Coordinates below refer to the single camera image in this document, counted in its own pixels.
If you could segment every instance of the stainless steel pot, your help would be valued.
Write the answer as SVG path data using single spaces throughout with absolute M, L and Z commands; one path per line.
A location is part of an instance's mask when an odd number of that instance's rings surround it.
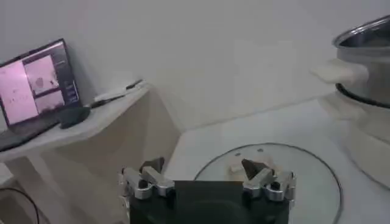
M 333 44 L 337 59 L 311 70 L 336 85 L 338 93 L 323 100 L 338 105 L 336 117 L 390 142 L 390 15 L 340 34 Z
M 320 103 L 334 118 L 349 121 L 351 158 L 390 187 L 390 15 L 340 34 L 333 45 L 337 58 L 311 70 L 336 86 Z

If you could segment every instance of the glass lid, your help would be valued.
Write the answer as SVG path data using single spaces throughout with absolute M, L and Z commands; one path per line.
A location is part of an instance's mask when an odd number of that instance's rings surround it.
M 348 30 L 333 40 L 338 48 L 388 50 L 390 47 L 390 15 Z
M 323 160 L 305 149 L 278 143 L 245 145 L 210 161 L 195 180 L 245 181 L 242 159 L 265 163 L 276 172 L 292 170 L 296 174 L 296 203 L 290 223 L 337 223 L 342 211 L 339 180 Z

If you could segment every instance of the laptop keyboard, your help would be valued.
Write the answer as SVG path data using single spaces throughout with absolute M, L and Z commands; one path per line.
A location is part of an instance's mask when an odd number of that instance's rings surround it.
M 25 135 L 27 133 L 29 134 L 40 130 L 46 126 L 53 126 L 54 124 L 58 124 L 58 119 L 54 116 L 51 116 L 17 125 L 15 127 L 12 127 L 10 130 L 16 135 Z
M 14 132 L 11 130 L 5 130 L 0 133 L 0 141 L 8 139 L 8 138 L 13 138 L 15 136 Z

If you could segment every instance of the black cable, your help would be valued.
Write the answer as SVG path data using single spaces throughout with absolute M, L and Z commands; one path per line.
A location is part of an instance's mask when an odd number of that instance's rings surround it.
M 40 220 L 39 220 L 39 211 L 38 211 L 38 206 L 35 204 L 35 202 L 33 201 L 33 199 L 28 196 L 26 193 L 24 193 L 23 191 L 19 191 L 18 189 L 15 189 L 15 188 L 11 188 L 11 187 L 4 187 L 4 188 L 0 188 L 0 192 L 2 191 L 13 191 L 13 192 L 17 192 L 21 195 L 23 195 L 25 198 L 27 198 L 32 206 L 34 207 L 34 210 L 35 210 L 35 215 L 37 216 L 37 224 L 40 224 Z
M 129 90 L 129 89 L 135 88 L 142 81 L 143 81 L 143 79 L 137 80 L 133 84 L 128 85 L 127 87 L 125 87 L 125 90 Z M 108 98 L 108 99 L 98 100 L 96 102 L 91 103 L 90 108 L 93 109 L 93 108 L 101 107 L 103 105 L 106 105 L 107 103 L 110 103 L 110 102 L 112 102 L 112 101 L 114 101 L 116 99 L 122 98 L 124 96 L 126 96 L 126 94 L 123 94 L 123 95 L 120 95 L 120 96 L 111 97 L 111 98 Z
M 348 91 L 341 83 L 336 83 L 336 89 L 341 94 L 345 95 L 346 97 L 349 97 L 349 98 L 356 100 L 356 101 L 359 101 L 361 103 L 365 103 L 365 104 L 375 106 L 375 107 L 383 107 L 383 108 L 390 109 L 390 104 L 382 103 L 382 102 L 379 102 L 379 101 L 376 101 L 376 100 L 373 100 L 373 99 L 370 99 L 367 97 L 358 96 L 355 93 Z

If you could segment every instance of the cable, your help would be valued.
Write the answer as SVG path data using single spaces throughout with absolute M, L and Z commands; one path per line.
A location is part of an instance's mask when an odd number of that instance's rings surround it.
M 34 207 L 35 215 L 37 217 L 37 224 L 40 224 L 38 206 L 35 204 L 35 202 L 33 201 L 33 199 L 30 196 L 28 196 L 23 191 L 19 191 L 19 190 L 15 189 L 15 188 L 11 188 L 11 187 L 0 188 L 0 192 L 2 192 L 2 191 L 17 192 L 17 193 L 23 195 L 26 199 L 28 199 L 31 202 L 32 206 Z
M 289 144 L 283 144 L 283 143 L 276 143 L 276 142 L 266 142 L 266 143 L 262 143 L 262 144 L 248 144 L 248 145 L 243 145 L 243 146 L 240 146 L 240 147 L 237 147 L 237 148 L 234 148 L 234 149 L 231 149 L 215 158 L 213 158 L 210 162 L 208 162 L 205 166 L 203 166 L 203 168 L 201 168 L 201 170 L 196 174 L 194 180 L 197 180 L 199 175 L 214 161 L 216 161 L 217 159 L 219 159 L 220 157 L 232 152 L 232 151 L 235 151 L 235 150 L 238 150 L 238 149 L 242 149 L 242 148 L 245 148 L 245 147 L 248 147 L 248 146 L 255 146 L 255 145 L 258 145 L 258 146 L 264 146 L 264 145 L 280 145 L 280 146 L 285 146 L 285 147 L 290 147 L 292 149 L 296 149 L 298 151 L 301 151 L 301 152 L 305 152 L 311 156 L 313 156 L 314 158 L 318 159 L 329 171 L 330 173 L 332 174 L 333 178 L 335 179 L 336 183 L 337 183 L 337 187 L 339 188 L 339 208 L 337 209 L 337 213 L 336 213 L 336 216 L 335 218 L 333 219 L 333 222 L 332 224 L 337 224 L 339 222 L 339 219 L 340 219 L 340 216 L 341 216 L 341 213 L 342 211 L 344 210 L 344 191 L 342 189 L 342 186 L 341 186 L 341 182 L 339 180 L 339 178 L 337 177 L 336 175 L 336 172 L 323 160 L 321 159 L 319 156 L 317 156 L 316 154 L 310 152 L 310 151 L 307 151 L 306 149 L 303 149 L 303 148 L 300 148 L 300 147 L 297 147 L 297 146 L 294 146 L 294 145 L 289 145 Z
M 382 102 L 379 102 L 379 101 L 376 101 L 376 100 L 373 100 L 373 99 L 370 99 L 367 97 L 361 97 L 361 96 L 358 96 L 358 95 L 348 91 L 341 83 L 336 83 L 336 89 L 341 94 L 345 95 L 346 97 L 349 97 L 349 98 L 356 100 L 356 101 L 359 101 L 361 103 L 365 103 L 365 104 L 372 105 L 375 107 L 383 107 L 383 108 L 387 108 L 387 109 L 390 108 L 390 104 L 388 104 L 388 103 L 382 103 Z

